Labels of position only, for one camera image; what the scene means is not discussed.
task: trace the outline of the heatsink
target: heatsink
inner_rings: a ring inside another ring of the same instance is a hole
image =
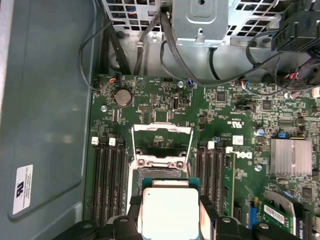
[[[270,173],[276,175],[312,175],[310,140],[271,139]]]

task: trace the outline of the motherboard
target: motherboard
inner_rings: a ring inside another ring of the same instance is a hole
[[[105,88],[92,94],[84,220],[125,215],[143,178],[199,178],[217,212],[249,229],[263,220],[320,236],[320,101],[310,92],[267,98],[241,84],[131,75],[95,84]]]

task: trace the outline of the barcode sticker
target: barcode sticker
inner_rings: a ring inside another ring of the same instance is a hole
[[[272,208],[268,207],[267,205],[264,205],[264,212],[276,219],[278,222],[285,224],[285,217]]]

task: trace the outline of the connector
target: connector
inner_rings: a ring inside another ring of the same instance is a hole
[[[91,144],[92,144],[92,145],[95,145],[95,146],[98,146],[98,144],[99,144],[99,138],[98,138],[97,136],[93,136],[93,137],[91,138]]]
[[[320,86],[317,86],[314,89],[312,89],[312,97],[314,99],[320,98]]]

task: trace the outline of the green circuit board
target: green circuit board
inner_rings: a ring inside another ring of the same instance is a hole
[[[110,75],[99,75],[97,80],[103,85],[109,83],[111,78]],[[275,91],[272,85],[265,86],[258,83],[250,84],[249,88],[259,93]],[[119,106],[116,103],[115,95],[119,90],[130,93],[131,101],[128,106]],[[120,189],[113,189],[112,194],[105,195],[109,201],[115,199],[118,201],[111,206],[114,210],[110,211],[108,216],[125,214],[128,165],[134,154],[132,126],[154,122],[168,122],[193,129],[189,155],[190,177],[197,177],[197,152],[199,153],[200,144],[207,145],[207,142],[213,139],[225,144],[228,149],[226,153],[228,166],[223,166],[222,214],[232,216],[233,206],[235,204],[241,206],[241,223],[249,227],[250,205],[255,201],[255,197],[261,198],[265,190],[286,192],[314,215],[320,214],[320,184],[316,171],[319,168],[318,111],[320,111],[320,101],[312,98],[310,92],[304,92],[296,99],[291,99],[282,93],[266,98],[252,96],[240,85],[226,84],[203,88],[196,84],[193,86],[185,84],[183,87],[178,87],[178,81],[170,78],[123,75],[116,82],[110,82],[105,91],[92,94],[89,140],[98,137],[100,143],[108,145],[108,139],[117,139],[117,142],[120,142],[120,151],[115,151],[112,156],[122,160],[104,166],[104,175],[112,175],[111,178],[104,180],[101,176],[101,180],[97,180],[97,158],[100,159],[102,156],[108,158],[107,155],[111,153],[106,148],[97,156],[97,146],[89,142],[83,218],[84,220],[95,218],[93,217],[97,210],[95,194],[103,195],[103,185],[96,187],[97,181],[105,181],[109,184],[108,188],[118,186]],[[257,129],[263,129],[264,136],[256,136]],[[144,145],[154,151],[159,149],[181,151],[189,144],[188,138],[179,134],[160,130],[156,134],[138,133],[136,145]],[[277,178],[279,176],[270,174],[270,140],[276,138],[278,133],[285,133],[287,139],[312,141],[311,167],[315,170],[312,174],[281,176],[285,178],[282,182]],[[261,170],[257,170],[257,165],[261,166]],[[139,174],[141,172],[133,175],[133,196],[139,194]],[[163,170],[163,174],[186,177],[184,172],[179,171],[168,173]]]

